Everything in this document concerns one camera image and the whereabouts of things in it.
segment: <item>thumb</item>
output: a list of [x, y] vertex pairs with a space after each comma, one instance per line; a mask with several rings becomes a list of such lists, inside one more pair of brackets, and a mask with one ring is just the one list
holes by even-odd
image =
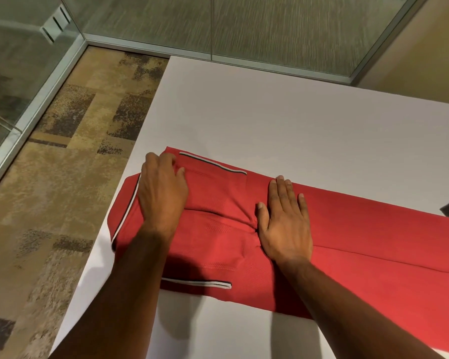
[[266, 205], [261, 201], [257, 204], [257, 229], [258, 235], [262, 235], [266, 230], [268, 230], [269, 224], [269, 212]]
[[188, 185], [186, 183], [186, 179], [185, 179], [185, 168], [179, 168], [178, 171], [176, 172], [176, 177], [178, 179], [178, 182], [180, 185], [184, 185], [186, 188], [188, 188]]

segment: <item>hand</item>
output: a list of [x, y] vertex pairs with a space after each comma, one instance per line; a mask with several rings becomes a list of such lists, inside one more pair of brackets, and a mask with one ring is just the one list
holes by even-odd
[[311, 260], [313, 240], [303, 194], [294, 195], [290, 180], [282, 176], [269, 183], [269, 217], [266, 205], [257, 205], [258, 235], [261, 245], [278, 265], [295, 259]]
[[185, 169], [180, 168], [175, 175], [175, 159], [169, 153], [159, 157], [153, 152], [146, 154], [138, 183], [143, 228], [160, 234], [167, 243], [173, 239], [188, 197]]

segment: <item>folded red shirt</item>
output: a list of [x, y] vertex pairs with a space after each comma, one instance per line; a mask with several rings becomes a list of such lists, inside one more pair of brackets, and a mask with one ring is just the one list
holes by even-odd
[[[185, 167], [189, 196], [161, 288], [311, 318], [263, 253], [256, 203], [270, 177], [167, 147]], [[139, 174], [126, 178], [108, 215], [119, 259], [143, 223]], [[293, 184], [304, 193], [312, 262], [433, 348], [449, 351], [449, 218]]]

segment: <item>table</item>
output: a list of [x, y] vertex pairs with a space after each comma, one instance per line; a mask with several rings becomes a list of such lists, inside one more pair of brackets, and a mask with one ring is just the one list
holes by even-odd
[[[445, 103], [172, 57], [116, 193], [167, 145], [420, 211], [449, 202]], [[112, 264], [105, 219], [54, 348]], [[334, 357], [312, 320], [160, 291], [148, 358], [303, 357]]]

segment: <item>person's left hand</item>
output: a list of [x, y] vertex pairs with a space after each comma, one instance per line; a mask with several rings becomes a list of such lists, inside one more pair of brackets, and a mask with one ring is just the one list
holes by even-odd
[[175, 174], [175, 159], [169, 153], [160, 156], [153, 152], [146, 154], [138, 183], [143, 228], [160, 234], [168, 244], [173, 239], [188, 197], [185, 170], [180, 168]]

